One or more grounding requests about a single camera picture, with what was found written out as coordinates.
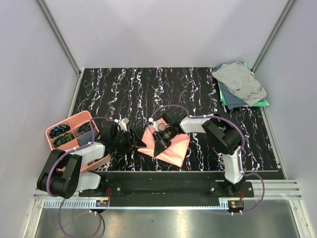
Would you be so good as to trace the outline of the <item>pink satin napkin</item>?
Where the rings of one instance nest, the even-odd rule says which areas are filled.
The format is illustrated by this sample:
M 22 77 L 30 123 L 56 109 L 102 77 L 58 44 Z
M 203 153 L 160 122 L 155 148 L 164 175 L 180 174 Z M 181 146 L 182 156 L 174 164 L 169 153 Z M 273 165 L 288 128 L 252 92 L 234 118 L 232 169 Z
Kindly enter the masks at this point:
M 142 141 L 146 144 L 145 148 L 139 148 L 138 152 L 154 157 L 159 161 L 164 161 L 169 164 L 181 167 L 183 165 L 185 156 L 187 154 L 190 137 L 188 134 L 179 134 L 171 140 L 171 146 L 160 153 L 158 156 L 154 156 L 154 137 L 152 134 L 155 132 L 155 128 L 147 126 Z

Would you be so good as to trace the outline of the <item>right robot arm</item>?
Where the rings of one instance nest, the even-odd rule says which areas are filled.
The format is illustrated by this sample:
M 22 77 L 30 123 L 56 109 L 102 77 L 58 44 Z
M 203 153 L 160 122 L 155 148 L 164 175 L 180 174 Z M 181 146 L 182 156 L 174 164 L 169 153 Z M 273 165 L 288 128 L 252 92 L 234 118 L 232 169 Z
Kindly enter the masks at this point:
M 171 147 L 171 140 L 181 134 L 204 133 L 213 146 L 222 154 L 225 174 L 219 186 L 218 195 L 237 196 L 245 182 L 241 162 L 241 151 L 245 144 L 244 136 L 238 126 L 224 114 L 207 116 L 176 115 L 172 111 L 162 114 L 167 128 L 153 133 L 154 156 Z

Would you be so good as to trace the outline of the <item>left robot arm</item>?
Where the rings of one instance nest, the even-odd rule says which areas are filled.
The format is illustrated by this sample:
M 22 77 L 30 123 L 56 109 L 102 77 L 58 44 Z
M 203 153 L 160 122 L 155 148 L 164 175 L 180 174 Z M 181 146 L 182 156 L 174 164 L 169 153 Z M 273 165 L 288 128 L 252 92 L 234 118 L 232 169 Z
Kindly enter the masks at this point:
M 146 144 L 123 121 L 107 122 L 93 141 L 67 151 L 52 150 L 37 180 L 37 189 L 65 199 L 87 189 L 95 196 L 102 196 L 107 184 L 97 173 L 81 172 L 83 165 L 105 158 L 114 151 L 127 153 L 145 147 Z

